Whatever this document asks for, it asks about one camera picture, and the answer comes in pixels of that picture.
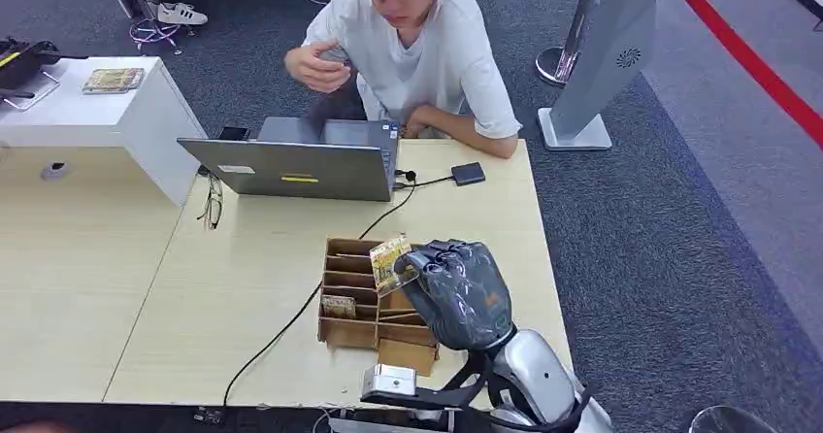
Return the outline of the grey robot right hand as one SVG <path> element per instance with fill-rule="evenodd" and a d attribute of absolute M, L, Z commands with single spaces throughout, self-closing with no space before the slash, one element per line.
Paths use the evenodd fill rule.
<path fill-rule="evenodd" d="M 403 292 L 436 340 L 451 350 L 487 351 L 516 331 L 510 292 L 482 242 L 434 240 L 401 254 Z"/>

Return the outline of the person's right hand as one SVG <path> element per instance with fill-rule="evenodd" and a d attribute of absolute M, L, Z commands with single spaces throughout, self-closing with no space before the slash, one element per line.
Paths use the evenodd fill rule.
<path fill-rule="evenodd" d="M 288 74 L 306 87 L 332 93 L 343 86 L 351 77 L 351 69 L 342 62 L 321 57 L 334 49 L 337 41 L 319 41 L 290 50 L 284 57 Z"/>

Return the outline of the person's left hand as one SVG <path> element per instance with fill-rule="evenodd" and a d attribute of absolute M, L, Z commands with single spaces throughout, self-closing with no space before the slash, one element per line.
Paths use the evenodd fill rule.
<path fill-rule="evenodd" d="M 429 127 L 428 111 L 424 107 L 420 107 L 412 111 L 402 129 L 402 137 L 406 139 L 416 139 L 420 134 Z"/>

